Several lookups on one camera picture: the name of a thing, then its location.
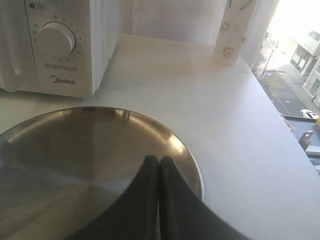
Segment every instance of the white countertop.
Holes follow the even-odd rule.
[[[0,133],[40,114],[109,106],[175,132],[200,168],[205,203],[255,240],[320,239],[320,178],[243,60],[213,47],[122,35],[97,93],[78,99],[0,90]]]

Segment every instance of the metal plate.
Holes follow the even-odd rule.
[[[62,239],[105,211],[146,155],[171,156],[202,198],[198,166],[169,129],[111,107],[48,113],[0,135],[0,239]]]

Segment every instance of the microwave dial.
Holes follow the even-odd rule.
[[[38,33],[37,42],[40,50],[51,58],[66,58],[76,47],[74,33],[59,22],[45,24]]]

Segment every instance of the microwave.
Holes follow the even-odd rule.
[[[120,0],[0,1],[0,89],[92,96],[120,21]]]

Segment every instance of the car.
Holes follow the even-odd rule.
[[[300,111],[300,114],[302,117],[306,118],[306,119],[317,119],[319,118],[318,114],[314,113],[311,110],[308,109],[302,109]]]

